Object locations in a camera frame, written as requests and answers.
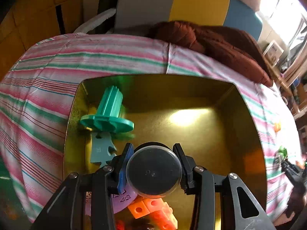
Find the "grey yellow blue headboard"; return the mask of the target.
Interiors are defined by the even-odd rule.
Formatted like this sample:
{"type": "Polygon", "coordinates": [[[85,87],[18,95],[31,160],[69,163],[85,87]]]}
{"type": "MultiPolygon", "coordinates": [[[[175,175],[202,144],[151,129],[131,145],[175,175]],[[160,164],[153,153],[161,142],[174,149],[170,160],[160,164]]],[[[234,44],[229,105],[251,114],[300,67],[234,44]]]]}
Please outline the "grey yellow blue headboard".
{"type": "Polygon", "coordinates": [[[263,24],[240,0],[118,0],[115,30],[145,28],[174,20],[237,28],[255,39],[259,39],[263,24]]]}

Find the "white product box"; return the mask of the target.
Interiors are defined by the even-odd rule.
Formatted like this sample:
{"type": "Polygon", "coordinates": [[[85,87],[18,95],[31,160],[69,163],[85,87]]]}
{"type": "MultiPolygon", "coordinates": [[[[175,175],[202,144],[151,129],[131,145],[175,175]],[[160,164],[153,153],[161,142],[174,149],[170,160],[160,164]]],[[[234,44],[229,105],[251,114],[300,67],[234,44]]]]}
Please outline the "white product box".
{"type": "Polygon", "coordinates": [[[277,64],[283,53],[284,49],[282,49],[275,40],[272,40],[265,49],[263,56],[268,60],[270,65],[274,66],[277,64]]]}

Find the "green plug-in device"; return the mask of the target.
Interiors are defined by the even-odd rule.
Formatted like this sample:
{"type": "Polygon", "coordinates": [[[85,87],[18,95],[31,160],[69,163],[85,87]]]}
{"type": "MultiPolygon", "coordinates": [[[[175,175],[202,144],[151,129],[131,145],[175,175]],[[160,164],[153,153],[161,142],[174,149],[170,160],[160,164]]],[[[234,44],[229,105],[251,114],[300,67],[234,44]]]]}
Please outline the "green plug-in device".
{"type": "Polygon", "coordinates": [[[273,164],[275,166],[280,166],[288,158],[287,149],[280,147],[274,155],[273,164]]]}

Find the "yellow orange plastic scoop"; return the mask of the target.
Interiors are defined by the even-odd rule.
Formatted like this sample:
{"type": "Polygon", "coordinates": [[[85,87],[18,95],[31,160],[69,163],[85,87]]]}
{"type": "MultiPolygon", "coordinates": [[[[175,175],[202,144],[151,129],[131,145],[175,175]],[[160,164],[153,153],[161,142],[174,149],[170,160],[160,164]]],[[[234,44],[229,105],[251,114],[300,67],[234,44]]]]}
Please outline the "yellow orange plastic scoop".
{"type": "Polygon", "coordinates": [[[274,131],[277,133],[281,130],[281,122],[274,124],[274,131]]]}

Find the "brown quilted blanket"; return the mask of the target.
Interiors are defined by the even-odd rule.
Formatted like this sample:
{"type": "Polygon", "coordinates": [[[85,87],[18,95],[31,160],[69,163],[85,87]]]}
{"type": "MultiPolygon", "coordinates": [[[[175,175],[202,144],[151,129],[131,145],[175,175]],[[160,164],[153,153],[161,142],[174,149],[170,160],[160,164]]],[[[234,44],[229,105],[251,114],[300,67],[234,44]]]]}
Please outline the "brown quilted blanket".
{"type": "Polygon", "coordinates": [[[170,21],[155,24],[147,36],[213,58],[254,83],[267,87],[273,85],[273,78],[257,41],[245,31],[188,21],[170,21]]]}

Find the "teal plastic spool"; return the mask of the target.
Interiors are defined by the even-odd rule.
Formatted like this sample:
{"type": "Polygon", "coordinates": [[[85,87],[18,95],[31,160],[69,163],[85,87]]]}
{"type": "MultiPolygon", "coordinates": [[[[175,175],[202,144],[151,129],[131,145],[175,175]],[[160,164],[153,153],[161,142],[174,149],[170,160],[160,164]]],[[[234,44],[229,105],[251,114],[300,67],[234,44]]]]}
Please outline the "teal plastic spool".
{"type": "Polygon", "coordinates": [[[120,117],[123,94],[116,86],[105,89],[96,114],[84,115],[80,124],[95,132],[126,133],[134,130],[134,123],[120,117]]]}

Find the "gold tray box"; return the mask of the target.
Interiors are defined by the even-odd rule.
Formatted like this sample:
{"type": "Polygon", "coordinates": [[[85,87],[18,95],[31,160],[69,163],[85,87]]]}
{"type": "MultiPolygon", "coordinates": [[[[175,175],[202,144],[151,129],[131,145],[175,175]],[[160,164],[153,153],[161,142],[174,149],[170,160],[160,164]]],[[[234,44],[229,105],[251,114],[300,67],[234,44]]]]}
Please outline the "gold tray box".
{"type": "Polygon", "coordinates": [[[67,229],[115,229],[142,223],[128,207],[114,214],[111,201],[111,162],[91,163],[95,132],[80,124],[94,115],[104,91],[116,86],[123,94],[120,117],[134,130],[110,133],[121,155],[127,143],[134,150],[159,142],[173,151],[179,143],[196,167],[196,194],[186,195],[180,184],[161,197],[173,209],[178,229],[273,229],[265,213],[267,181],[259,135],[240,92],[232,83],[184,75],[118,75],[84,80],[78,85],[64,143],[64,185],[71,218],[67,229]],[[91,216],[85,214],[86,193],[92,193],[91,216]]]}

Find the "orange building block toy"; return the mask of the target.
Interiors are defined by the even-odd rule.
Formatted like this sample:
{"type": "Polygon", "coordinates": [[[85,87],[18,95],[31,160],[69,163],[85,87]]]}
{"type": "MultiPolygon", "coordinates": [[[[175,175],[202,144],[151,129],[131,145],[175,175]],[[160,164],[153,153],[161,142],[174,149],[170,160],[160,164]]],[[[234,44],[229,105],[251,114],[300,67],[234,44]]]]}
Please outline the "orange building block toy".
{"type": "Polygon", "coordinates": [[[162,198],[138,197],[127,207],[135,219],[149,215],[159,229],[178,229],[173,209],[162,198]]]}

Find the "striped bed sheet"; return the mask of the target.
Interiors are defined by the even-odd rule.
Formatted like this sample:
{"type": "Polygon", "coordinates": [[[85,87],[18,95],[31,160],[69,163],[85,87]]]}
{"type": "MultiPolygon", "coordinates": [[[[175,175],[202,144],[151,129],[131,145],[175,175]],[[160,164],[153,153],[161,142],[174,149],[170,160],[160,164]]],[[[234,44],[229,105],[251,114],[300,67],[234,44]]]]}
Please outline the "striped bed sheet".
{"type": "Polygon", "coordinates": [[[292,185],[273,164],[274,154],[284,147],[294,162],[301,151],[295,119],[276,86],[256,84],[210,57],[160,40],[83,33],[33,45],[1,80],[1,156],[28,219],[35,220],[62,180],[64,133],[79,83],[145,73],[203,76],[237,86],[264,152],[266,213],[277,219],[292,185]]]}

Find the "black jar with clear lid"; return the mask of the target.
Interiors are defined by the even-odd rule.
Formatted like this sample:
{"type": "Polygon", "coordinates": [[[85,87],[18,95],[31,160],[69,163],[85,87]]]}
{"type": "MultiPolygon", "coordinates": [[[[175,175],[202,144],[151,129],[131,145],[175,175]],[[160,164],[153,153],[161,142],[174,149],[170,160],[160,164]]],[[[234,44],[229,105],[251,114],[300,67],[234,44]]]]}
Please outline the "black jar with clear lid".
{"type": "Polygon", "coordinates": [[[139,145],[127,162],[127,183],[145,198],[160,198],[171,194],[181,178],[182,165],[179,158],[169,147],[159,142],[139,145]]]}

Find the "purple oval disc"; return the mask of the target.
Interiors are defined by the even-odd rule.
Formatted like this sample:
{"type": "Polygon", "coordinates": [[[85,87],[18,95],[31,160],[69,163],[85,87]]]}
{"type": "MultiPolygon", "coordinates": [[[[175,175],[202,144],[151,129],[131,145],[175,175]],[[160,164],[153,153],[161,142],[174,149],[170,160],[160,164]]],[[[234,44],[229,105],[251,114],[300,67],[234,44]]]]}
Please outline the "purple oval disc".
{"type": "MultiPolygon", "coordinates": [[[[137,198],[137,193],[131,188],[129,184],[126,184],[124,188],[124,192],[122,194],[111,195],[111,201],[113,206],[113,213],[116,214],[123,209],[125,209],[128,205],[130,205],[137,198]]],[[[92,193],[86,193],[86,201],[85,201],[85,214],[91,216],[91,202],[92,202],[92,193]]]]}

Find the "grey-blue plastic piece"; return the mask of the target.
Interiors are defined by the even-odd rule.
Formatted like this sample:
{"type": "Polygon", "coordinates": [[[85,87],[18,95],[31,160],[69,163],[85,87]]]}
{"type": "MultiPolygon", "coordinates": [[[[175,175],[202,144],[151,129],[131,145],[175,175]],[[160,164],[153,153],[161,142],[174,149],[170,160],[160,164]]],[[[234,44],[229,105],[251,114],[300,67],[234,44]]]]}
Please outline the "grey-blue plastic piece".
{"type": "Polygon", "coordinates": [[[91,163],[99,163],[100,168],[110,164],[116,156],[117,149],[114,146],[109,132],[92,132],[91,163]]]}

